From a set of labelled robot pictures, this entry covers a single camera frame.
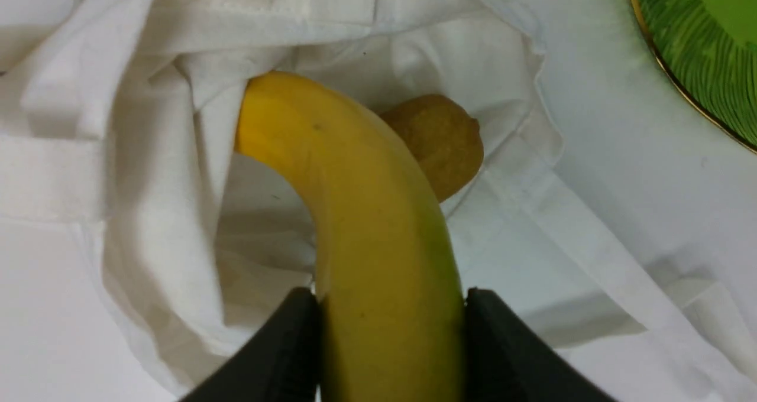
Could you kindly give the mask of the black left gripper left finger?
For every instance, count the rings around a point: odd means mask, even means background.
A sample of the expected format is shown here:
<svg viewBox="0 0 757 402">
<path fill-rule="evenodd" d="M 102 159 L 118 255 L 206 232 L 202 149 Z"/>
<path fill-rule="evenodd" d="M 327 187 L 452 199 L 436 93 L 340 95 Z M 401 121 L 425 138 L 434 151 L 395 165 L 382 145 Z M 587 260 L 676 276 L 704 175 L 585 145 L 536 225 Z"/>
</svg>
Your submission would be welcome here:
<svg viewBox="0 0 757 402">
<path fill-rule="evenodd" d="M 320 379 L 319 303 L 294 288 L 257 333 L 183 401 L 315 401 Z"/>
</svg>

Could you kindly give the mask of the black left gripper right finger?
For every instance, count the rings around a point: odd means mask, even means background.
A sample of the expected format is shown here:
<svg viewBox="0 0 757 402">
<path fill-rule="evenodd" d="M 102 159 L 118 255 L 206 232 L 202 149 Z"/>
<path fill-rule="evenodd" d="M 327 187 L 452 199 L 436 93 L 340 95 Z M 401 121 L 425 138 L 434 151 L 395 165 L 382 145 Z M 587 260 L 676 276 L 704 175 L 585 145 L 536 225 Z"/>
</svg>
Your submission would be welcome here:
<svg viewBox="0 0 757 402">
<path fill-rule="evenodd" d="M 467 401 L 612 401 L 492 290 L 465 302 Z"/>
</svg>

